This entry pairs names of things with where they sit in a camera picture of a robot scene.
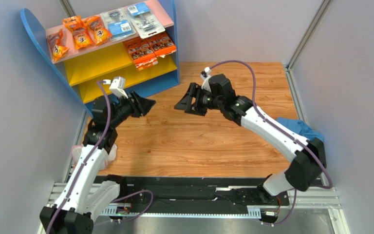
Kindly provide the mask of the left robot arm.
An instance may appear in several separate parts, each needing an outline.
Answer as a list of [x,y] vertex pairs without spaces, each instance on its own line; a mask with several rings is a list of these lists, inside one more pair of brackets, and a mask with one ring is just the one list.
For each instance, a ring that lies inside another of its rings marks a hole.
[[109,175],[91,195],[98,171],[116,147],[116,128],[129,117],[143,117],[156,104],[135,91],[115,102],[108,96],[93,102],[92,120],[84,136],[76,168],[51,207],[43,207],[40,221],[48,234],[90,234],[103,210],[120,196],[128,194],[126,179]]

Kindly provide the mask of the orange BIC razor bag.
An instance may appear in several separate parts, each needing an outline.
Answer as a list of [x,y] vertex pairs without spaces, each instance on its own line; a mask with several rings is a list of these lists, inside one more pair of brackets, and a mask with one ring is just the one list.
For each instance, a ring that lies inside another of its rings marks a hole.
[[65,44],[66,38],[63,29],[59,29],[56,33],[48,35],[46,39],[51,51],[53,62],[57,62],[69,52],[70,48]]
[[62,20],[64,27],[70,31],[76,50],[86,48],[94,44],[87,27],[83,23],[81,16],[72,16]]
[[91,16],[83,20],[84,25],[92,32],[94,43],[99,46],[112,37],[111,32],[106,29],[100,16]]

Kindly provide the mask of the blue Gillette razor blister pack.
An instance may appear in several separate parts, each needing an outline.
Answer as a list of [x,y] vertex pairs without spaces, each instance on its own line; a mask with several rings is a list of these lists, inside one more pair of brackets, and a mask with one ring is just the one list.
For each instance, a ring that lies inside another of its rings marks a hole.
[[124,11],[141,39],[147,39],[165,31],[165,27],[145,2],[126,6]]

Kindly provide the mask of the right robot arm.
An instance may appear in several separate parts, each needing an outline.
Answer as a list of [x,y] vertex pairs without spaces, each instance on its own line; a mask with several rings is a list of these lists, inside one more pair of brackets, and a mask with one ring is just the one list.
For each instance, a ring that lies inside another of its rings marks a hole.
[[251,99],[237,95],[223,74],[208,76],[202,85],[192,82],[174,108],[198,116],[205,116],[208,110],[219,110],[227,120],[256,133],[279,150],[290,166],[269,175],[258,186],[262,195],[275,196],[290,189],[304,192],[326,168],[321,139],[308,139],[287,129],[260,107],[254,107]]

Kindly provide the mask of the orange razor box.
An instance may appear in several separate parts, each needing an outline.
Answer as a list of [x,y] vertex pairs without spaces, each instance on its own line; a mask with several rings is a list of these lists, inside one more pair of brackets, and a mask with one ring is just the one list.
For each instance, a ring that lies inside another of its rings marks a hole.
[[140,37],[123,42],[137,71],[145,70],[158,64],[157,56],[145,39]]
[[175,43],[171,40],[166,32],[153,35],[146,38],[146,40],[157,57],[164,58],[165,56],[173,54],[177,51]]

